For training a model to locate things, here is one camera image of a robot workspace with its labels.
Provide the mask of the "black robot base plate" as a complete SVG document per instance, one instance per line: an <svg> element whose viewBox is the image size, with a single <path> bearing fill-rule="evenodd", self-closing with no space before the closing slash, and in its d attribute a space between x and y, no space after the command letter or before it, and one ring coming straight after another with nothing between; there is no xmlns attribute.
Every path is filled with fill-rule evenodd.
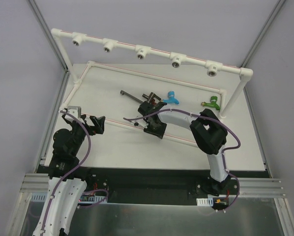
<svg viewBox="0 0 294 236"><path fill-rule="evenodd" d="M107 196L109 203L193 206L208 194L200 186L209 170L162 170L79 167L70 176L86 181L86 191ZM219 194L236 195L238 183L231 177Z"/></svg>

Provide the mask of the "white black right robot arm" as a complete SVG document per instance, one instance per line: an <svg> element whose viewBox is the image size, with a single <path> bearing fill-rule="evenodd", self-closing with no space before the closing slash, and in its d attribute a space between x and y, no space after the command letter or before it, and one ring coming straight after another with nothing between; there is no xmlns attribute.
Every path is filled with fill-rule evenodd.
<svg viewBox="0 0 294 236"><path fill-rule="evenodd" d="M230 174L223 157L228 129L220 122L214 112L204 109L198 114L173 108L165 102L151 105L143 102L138 113L147 123L144 132L163 138L168 124L191 131L198 148L207 155L210 177L200 184L202 191L219 196L229 187Z"/></svg>

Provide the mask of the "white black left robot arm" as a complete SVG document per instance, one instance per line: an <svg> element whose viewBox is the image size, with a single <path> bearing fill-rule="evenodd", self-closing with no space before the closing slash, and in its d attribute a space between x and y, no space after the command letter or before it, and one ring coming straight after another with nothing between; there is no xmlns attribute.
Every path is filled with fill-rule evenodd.
<svg viewBox="0 0 294 236"><path fill-rule="evenodd" d="M99 189L89 169L82 168L91 150L91 136L104 133L105 117L87 116L81 107L69 106L61 112L69 129L61 128L53 134L52 159L48 167L48 192L34 236L67 236L80 198L104 193Z"/></svg>

